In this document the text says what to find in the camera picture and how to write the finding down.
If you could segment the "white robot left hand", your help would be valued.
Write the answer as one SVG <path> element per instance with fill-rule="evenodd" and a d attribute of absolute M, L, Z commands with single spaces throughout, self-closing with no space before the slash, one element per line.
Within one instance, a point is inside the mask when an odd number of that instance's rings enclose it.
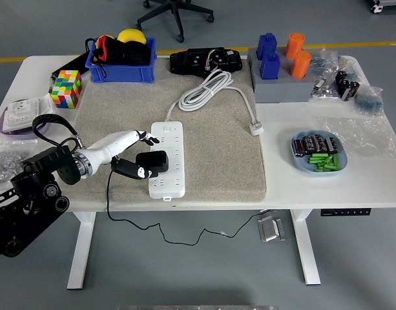
<path fill-rule="evenodd" d="M 138 141 L 143 141 L 150 146 L 160 142 L 157 137 L 147 131 L 128 130 L 109 134 L 88 148 L 81 149 L 79 153 L 85 157 L 87 167 L 83 176 L 88 178 L 94 175 L 100 165 L 110 163 L 113 157 Z"/>

